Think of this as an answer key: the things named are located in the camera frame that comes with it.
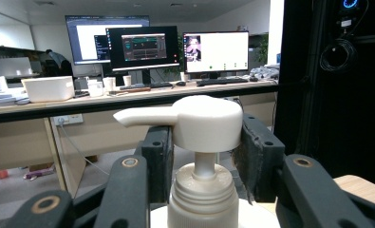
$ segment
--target pump dispenser head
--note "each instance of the pump dispenser head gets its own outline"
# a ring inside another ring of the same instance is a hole
[[[176,174],[168,205],[169,228],[236,228],[238,196],[231,173],[215,164],[216,153],[240,144],[239,104],[209,96],[189,96],[170,107],[142,107],[114,115],[124,126],[172,125],[175,145],[196,152],[195,163]]]

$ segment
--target computer monitor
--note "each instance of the computer monitor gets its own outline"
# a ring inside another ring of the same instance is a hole
[[[179,65],[177,27],[107,28],[113,71]]]
[[[185,73],[208,73],[217,78],[221,72],[249,70],[249,32],[184,32]]]
[[[66,15],[74,65],[110,63],[106,28],[149,27],[149,16]]]

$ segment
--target white storage box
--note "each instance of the white storage box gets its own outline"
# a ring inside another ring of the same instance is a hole
[[[32,103],[60,102],[74,97],[72,76],[22,79]]]

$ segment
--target white container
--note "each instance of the white container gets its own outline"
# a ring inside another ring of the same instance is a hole
[[[72,76],[22,79],[32,103],[60,102],[74,97]]]
[[[90,82],[88,81],[87,87],[90,97],[100,97],[103,96],[103,83],[102,82]]]
[[[168,228],[237,228],[238,195],[231,173],[215,164],[216,152],[240,144],[243,110],[224,99],[196,95],[172,106],[128,108],[114,114],[124,126],[172,125],[175,145],[195,151],[171,188]]]
[[[104,90],[106,92],[113,91],[116,87],[116,78],[115,77],[103,78],[103,85],[104,85]]]
[[[6,92],[8,89],[6,77],[0,76],[0,93]]]
[[[125,86],[131,86],[131,75],[122,76]]]

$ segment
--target shelf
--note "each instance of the shelf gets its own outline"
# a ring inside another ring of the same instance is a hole
[[[43,53],[42,50],[0,46],[0,58],[29,57],[30,61],[38,61],[39,55]]]
[[[367,35],[367,36],[354,37],[353,43],[355,43],[355,44],[371,44],[371,43],[375,43],[375,35]]]

